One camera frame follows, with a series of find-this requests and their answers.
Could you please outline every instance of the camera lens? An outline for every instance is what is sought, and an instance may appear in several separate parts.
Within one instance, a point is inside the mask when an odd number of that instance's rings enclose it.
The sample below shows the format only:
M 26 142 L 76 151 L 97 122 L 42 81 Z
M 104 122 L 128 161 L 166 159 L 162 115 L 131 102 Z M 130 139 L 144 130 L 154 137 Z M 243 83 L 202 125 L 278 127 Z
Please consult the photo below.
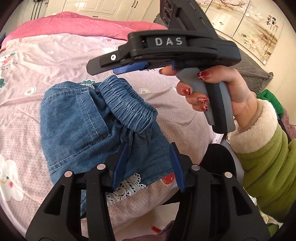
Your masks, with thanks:
M 168 0 L 165 0 L 165 4 L 167 5 L 169 10 L 172 10 L 172 5 L 170 4 L 170 2 Z
M 166 18 L 170 21 L 170 13 L 169 13 L 169 11 L 166 8 L 164 8 L 163 12 L 164 12 Z
M 165 23 L 165 25 L 168 27 L 168 21 L 167 21 L 167 19 L 164 17 L 163 18 L 163 22 Z

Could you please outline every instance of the cream fluffy cuff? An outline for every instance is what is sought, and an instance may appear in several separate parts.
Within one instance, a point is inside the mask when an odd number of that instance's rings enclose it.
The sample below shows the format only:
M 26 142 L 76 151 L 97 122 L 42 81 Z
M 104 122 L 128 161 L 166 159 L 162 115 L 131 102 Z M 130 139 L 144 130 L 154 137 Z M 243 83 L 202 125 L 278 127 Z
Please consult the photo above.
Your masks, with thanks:
M 247 131 L 240 133 L 238 126 L 230 136 L 230 146 L 236 153 L 247 154 L 265 146 L 273 137 L 277 126 L 274 107 L 267 100 L 257 99 L 262 104 L 262 114 Z

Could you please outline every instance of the metal rivet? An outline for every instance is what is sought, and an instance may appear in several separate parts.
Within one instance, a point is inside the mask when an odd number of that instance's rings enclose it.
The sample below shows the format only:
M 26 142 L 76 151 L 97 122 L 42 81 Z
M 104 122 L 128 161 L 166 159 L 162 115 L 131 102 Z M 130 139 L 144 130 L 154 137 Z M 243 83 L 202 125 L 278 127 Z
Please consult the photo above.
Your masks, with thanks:
M 199 165 L 192 165 L 191 169 L 194 171 L 198 171 L 200 169 Z
M 115 54 L 113 54 L 113 55 L 111 55 L 111 58 L 110 58 L 112 61 L 114 61 L 114 60 L 116 60 L 116 55 Z
M 73 172 L 71 172 L 71 171 L 66 171 L 64 175 L 65 175 L 65 177 L 71 177 L 72 174 L 73 174 Z
M 225 172 L 224 175 L 227 178 L 232 178 L 232 174 L 230 172 Z
M 97 165 L 96 167 L 98 170 L 104 170 L 106 168 L 106 165 L 105 164 L 99 164 Z

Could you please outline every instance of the hand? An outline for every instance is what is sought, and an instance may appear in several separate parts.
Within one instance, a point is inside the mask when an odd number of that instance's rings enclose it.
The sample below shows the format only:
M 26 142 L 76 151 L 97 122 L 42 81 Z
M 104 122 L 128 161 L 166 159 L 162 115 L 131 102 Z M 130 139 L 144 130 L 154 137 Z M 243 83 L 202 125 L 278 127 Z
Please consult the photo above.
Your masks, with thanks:
M 171 66 L 159 70 L 163 75 L 176 75 L 178 70 L 172 70 Z M 256 114 L 258 104 L 256 97 L 251 92 L 240 73 L 236 69 L 225 66 L 214 66 L 198 74 L 200 80 L 207 83 L 220 83 L 225 81 L 231 97 L 232 110 L 240 129 L 244 129 Z M 177 92 L 186 96 L 186 100 L 197 111 L 207 111 L 209 98 L 202 93 L 193 93 L 192 87 L 179 82 Z

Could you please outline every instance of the denim garment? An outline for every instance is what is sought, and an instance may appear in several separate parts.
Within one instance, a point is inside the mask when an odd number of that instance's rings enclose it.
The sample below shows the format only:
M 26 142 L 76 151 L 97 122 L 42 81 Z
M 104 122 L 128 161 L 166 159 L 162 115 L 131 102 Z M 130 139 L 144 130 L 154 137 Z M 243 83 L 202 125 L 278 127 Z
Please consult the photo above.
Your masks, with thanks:
M 138 173 L 147 186 L 172 173 L 169 142 L 156 116 L 156 109 L 115 75 L 91 87 L 70 81 L 54 85 L 45 92 L 40 116 L 53 184 L 67 170 L 86 172 L 105 162 L 123 141 L 130 148 L 123 180 Z M 84 213 L 85 192 L 81 201 Z

